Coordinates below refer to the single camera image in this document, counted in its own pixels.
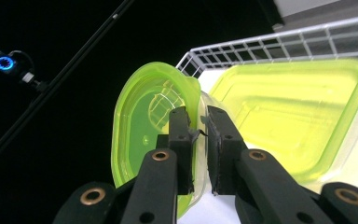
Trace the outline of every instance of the wire basket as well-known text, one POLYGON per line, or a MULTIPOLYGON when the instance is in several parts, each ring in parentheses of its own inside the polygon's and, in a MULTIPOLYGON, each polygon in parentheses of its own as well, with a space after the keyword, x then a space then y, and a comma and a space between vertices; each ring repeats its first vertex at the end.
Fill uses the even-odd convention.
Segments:
POLYGON ((176 65, 199 77, 235 64, 358 58, 358 18, 191 49, 176 65))

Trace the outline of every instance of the blue ring light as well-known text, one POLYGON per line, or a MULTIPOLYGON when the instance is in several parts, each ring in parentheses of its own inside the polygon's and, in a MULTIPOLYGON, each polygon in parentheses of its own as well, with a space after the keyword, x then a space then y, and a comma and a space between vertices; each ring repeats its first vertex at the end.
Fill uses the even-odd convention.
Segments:
POLYGON ((0 57, 0 70, 7 71, 14 66, 14 61, 7 57, 0 57))

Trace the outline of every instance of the container lid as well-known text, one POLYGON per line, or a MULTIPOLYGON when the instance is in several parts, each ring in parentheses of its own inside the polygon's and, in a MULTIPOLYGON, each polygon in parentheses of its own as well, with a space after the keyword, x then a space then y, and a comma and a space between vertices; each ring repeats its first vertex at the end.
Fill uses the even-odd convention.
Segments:
MULTIPOLYGON (((118 97, 114 115, 111 165, 116 187, 137 176, 145 153, 156 148, 158 134, 168 133, 172 109, 184 105, 190 127, 197 127, 199 101, 197 79, 166 63, 148 63, 135 71, 118 97)), ((191 197, 178 197, 178 216, 191 197)))
POLYGON ((209 93, 246 144, 311 182, 331 167, 358 110, 358 60, 233 66, 209 93))

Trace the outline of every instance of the rack wire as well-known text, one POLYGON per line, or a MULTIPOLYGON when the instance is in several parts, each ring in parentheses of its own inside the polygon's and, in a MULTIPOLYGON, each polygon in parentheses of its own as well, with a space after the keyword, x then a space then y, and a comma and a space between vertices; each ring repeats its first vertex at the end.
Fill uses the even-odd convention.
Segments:
POLYGON ((236 64, 358 58, 358 18, 191 49, 176 65, 187 76, 236 64))

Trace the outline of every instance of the black background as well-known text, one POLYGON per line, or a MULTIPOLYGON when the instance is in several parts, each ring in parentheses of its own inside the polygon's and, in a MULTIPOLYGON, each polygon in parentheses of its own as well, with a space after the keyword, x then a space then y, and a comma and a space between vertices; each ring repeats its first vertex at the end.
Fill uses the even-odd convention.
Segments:
MULTIPOLYGON (((0 1, 0 50, 29 53, 51 81, 119 4, 0 1)), ((0 155, 0 223, 49 223, 81 185, 113 184, 114 108, 137 68, 270 27, 256 1, 135 1, 0 155)), ((0 76, 0 137, 37 95, 0 76)))

